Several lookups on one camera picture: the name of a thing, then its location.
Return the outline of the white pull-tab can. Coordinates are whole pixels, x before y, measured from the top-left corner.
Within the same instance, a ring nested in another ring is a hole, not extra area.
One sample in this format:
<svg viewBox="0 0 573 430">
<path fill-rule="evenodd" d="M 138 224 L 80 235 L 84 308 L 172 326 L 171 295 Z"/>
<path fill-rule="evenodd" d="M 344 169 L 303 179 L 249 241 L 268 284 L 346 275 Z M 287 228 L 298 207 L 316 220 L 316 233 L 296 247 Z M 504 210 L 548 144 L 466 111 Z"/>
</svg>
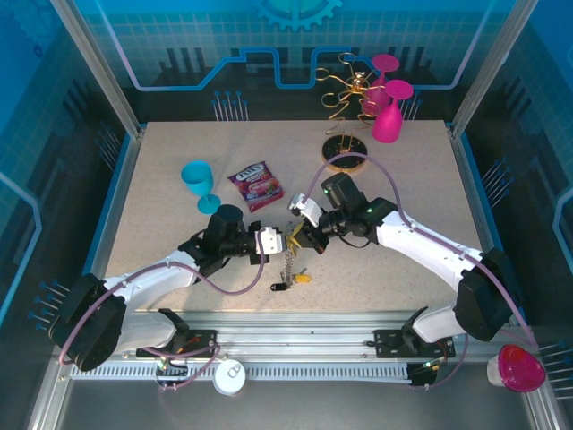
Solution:
<svg viewBox="0 0 573 430">
<path fill-rule="evenodd" d="M 213 376 L 213 385 L 217 392 L 226 396 L 235 396 L 246 382 L 244 366 L 236 360 L 227 359 L 218 364 Z"/>
</svg>

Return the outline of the aluminium frame post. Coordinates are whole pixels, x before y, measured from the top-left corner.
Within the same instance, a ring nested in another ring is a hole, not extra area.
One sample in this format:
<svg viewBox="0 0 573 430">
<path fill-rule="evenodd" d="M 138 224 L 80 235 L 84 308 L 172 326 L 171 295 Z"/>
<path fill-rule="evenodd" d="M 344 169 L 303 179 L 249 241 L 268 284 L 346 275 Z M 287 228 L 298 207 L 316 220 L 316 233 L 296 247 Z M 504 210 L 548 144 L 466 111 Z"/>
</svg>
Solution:
<svg viewBox="0 0 573 430">
<path fill-rule="evenodd" d="M 509 15 L 494 40 L 481 68 L 463 98 L 449 131 L 450 141 L 459 141 L 487 90 L 491 87 L 521 31 L 525 28 L 539 0 L 515 0 Z"/>
<path fill-rule="evenodd" d="M 97 41 L 73 0 L 49 0 L 81 53 L 111 108 L 130 137 L 137 139 L 141 127 Z"/>
</svg>

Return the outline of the aluminium side rail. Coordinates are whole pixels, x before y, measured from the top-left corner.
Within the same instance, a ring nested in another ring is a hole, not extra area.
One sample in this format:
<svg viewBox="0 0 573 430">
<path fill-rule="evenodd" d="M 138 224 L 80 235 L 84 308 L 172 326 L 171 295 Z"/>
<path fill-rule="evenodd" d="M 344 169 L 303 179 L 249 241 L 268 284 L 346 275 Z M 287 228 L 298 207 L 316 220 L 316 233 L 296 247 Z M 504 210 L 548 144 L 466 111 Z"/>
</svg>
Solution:
<svg viewBox="0 0 573 430">
<path fill-rule="evenodd" d="M 485 251 L 493 247 L 502 250 L 500 235 L 469 141 L 464 133 L 455 137 L 451 123 L 446 123 L 446 126 L 480 244 Z"/>
<path fill-rule="evenodd" d="M 113 355 L 119 343 L 127 312 L 127 299 L 120 292 L 133 276 L 101 279 L 98 271 L 107 267 L 140 148 L 135 138 L 122 145 L 90 246 L 87 272 L 61 299 L 48 329 L 48 337 L 60 348 L 58 362 L 63 366 L 90 370 Z"/>
</svg>

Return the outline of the pink plastic goblet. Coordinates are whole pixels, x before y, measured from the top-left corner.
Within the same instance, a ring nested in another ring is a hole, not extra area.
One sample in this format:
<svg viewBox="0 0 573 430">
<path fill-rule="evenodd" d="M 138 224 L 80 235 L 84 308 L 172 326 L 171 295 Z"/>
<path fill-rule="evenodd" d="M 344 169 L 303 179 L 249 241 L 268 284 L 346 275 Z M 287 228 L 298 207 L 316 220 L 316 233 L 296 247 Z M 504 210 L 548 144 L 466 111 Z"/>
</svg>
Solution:
<svg viewBox="0 0 573 430">
<path fill-rule="evenodd" d="M 398 139 L 403 123 L 398 102 L 410 99 L 414 89 L 406 81 L 391 80 L 386 83 L 385 91 L 390 97 L 390 104 L 377 115 L 372 127 L 372 137 L 378 142 L 393 143 Z"/>
</svg>

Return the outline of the purple candy bag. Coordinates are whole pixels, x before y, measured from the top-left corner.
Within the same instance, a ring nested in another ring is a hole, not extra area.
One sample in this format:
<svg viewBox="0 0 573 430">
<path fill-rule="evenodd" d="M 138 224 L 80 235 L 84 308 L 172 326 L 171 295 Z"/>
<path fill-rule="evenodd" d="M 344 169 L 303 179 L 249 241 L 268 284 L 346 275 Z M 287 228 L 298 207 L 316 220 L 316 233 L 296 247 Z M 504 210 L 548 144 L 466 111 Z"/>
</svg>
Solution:
<svg viewBox="0 0 573 430">
<path fill-rule="evenodd" d="M 241 194 L 250 213 L 284 196 L 281 183 L 271 173 L 265 161 L 251 164 L 227 179 Z"/>
</svg>

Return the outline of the white cup with pink lid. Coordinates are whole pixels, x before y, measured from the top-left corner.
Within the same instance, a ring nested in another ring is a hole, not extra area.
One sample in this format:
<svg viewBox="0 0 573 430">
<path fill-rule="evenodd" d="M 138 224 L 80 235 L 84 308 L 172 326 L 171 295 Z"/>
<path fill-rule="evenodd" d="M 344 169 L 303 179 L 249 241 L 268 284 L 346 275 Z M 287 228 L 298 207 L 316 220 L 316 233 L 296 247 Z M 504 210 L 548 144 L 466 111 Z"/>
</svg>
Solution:
<svg viewBox="0 0 573 430">
<path fill-rule="evenodd" d="M 503 346 L 489 360 L 486 374 L 493 386 L 515 392 L 535 391 L 546 380 L 546 372 L 537 358 L 513 344 Z"/>
</svg>

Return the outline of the aluminium front rail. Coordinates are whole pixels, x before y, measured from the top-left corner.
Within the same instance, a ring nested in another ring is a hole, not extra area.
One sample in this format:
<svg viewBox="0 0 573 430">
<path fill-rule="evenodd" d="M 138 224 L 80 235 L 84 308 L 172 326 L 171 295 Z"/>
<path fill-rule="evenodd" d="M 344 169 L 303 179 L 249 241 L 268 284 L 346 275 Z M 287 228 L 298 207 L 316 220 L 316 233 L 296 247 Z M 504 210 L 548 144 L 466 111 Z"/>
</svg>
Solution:
<svg viewBox="0 0 573 430">
<path fill-rule="evenodd" d="M 342 362 L 376 359 L 373 332 L 401 330 L 409 313 L 175 312 L 189 330 L 215 330 L 212 357 L 239 361 Z M 456 356 L 464 334 L 453 337 Z M 422 362 L 428 358 L 383 358 Z"/>
</svg>

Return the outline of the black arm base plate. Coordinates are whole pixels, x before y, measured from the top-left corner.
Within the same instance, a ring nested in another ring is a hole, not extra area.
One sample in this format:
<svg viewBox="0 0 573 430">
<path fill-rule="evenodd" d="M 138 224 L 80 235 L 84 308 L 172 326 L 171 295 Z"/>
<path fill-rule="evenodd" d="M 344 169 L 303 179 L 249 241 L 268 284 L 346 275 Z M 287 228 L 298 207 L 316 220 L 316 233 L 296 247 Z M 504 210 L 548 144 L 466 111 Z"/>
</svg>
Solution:
<svg viewBox="0 0 573 430">
<path fill-rule="evenodd" d="M 156 353 L 145 348 L 136 350 L 135 356 L 166 357 L 183 359 L 188 357 L 210 358 L 215 353 L 217 332 L 215 330 L 179 331 L 163 348 L 155 348 Z"/>
<path fill-rule="evenodd" d="M 455 357 L 452 338 L 433 343 L 419 340 L 411 333 L 401 330 L 377 330 L 373 332 L 373 344 L 377 358 L 438 358 Z"/>
</svg>

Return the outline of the metal keyring with chain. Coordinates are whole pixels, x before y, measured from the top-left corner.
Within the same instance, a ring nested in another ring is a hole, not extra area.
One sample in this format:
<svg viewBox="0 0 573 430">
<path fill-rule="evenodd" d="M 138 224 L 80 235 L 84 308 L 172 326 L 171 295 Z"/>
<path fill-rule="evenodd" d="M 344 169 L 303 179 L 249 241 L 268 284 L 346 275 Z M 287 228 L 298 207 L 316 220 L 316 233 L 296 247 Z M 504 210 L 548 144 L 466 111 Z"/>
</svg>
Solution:
<svg viewBox="0 0 573 430">
<path fill-rule="evenodd" d="M 288 235 L 292 236 L 295 227 L 296 224 L 293 221 L 289 221 L 286 224 L 284 233 L 287 233 Z M 296 252 L 290 252 L 286 247 L 284 257 L 285 257 L 285 265 L 283 271 L 281 272 L 281 279 L 283 282 L 287 282 L 292 286 L 293 282 L 291 280 L 291 277 L 294 274 L 293 268 L 295 263 Z"/>
</svg>

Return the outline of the blue plastic goblet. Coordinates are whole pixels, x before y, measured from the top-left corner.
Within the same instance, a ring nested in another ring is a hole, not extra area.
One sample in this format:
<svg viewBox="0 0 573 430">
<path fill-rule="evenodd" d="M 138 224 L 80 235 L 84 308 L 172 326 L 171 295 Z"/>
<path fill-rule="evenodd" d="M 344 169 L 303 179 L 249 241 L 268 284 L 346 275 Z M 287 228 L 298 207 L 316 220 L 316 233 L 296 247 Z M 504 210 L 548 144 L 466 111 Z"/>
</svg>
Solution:
<svg viewBox="0 0 573 430">
<path fill-rule="evenodd" d="M 220 199 L 212 193 L 214 179 L 210 165 L 203 160 L 195 160 L 185 165 L 181 179 L 188 190 L 199 200 L 197 209 L 203 214 L 214 214 L 221 205 Z"/>
</svg>

